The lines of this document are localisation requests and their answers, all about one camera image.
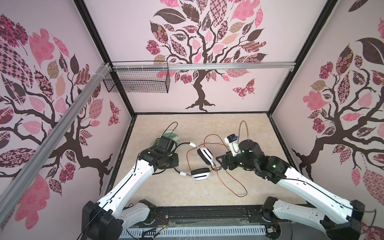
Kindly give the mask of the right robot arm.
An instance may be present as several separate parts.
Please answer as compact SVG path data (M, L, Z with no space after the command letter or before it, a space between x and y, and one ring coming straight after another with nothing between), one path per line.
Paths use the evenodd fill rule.
M226 139L225 142L230 151L216 158L225 170L242 168L254 172L311 204L305 207L268 197L261 208L265 221L294 221L323 232L331 240L358 240L368 232L368 226L363 224L366 209L362 202L349 201L325 190L282 159L265 155L254 141Z

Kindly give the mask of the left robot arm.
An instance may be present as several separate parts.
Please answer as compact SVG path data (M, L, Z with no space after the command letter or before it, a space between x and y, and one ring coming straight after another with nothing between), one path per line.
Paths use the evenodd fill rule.
M126 208L134 193L156 170L173 169L179 165L175 152L146 149L138 154L129 173L97 202L89 201L82 210L82 236L90 240L117 240L127 228L146 220L153 221L156 206L147 200Z

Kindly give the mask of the black white headphones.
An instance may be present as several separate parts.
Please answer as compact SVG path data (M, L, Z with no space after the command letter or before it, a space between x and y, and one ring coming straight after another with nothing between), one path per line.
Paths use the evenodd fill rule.
M192 150L197 151L197 155L198 155L198 158L201 160L201 164L191 165L189 172L183 172L179 170L178 167L174 167L174 171L182 177L189 177L193 179L195 182L208 180L211 176L211 172L217 166L212 152L208 148L204 147L203 145L199 146L192 142L184 142L176 146L176 148L173 151L174 157L176 156L176 153L179 150L179 148L184 145L189 145L192 147Z

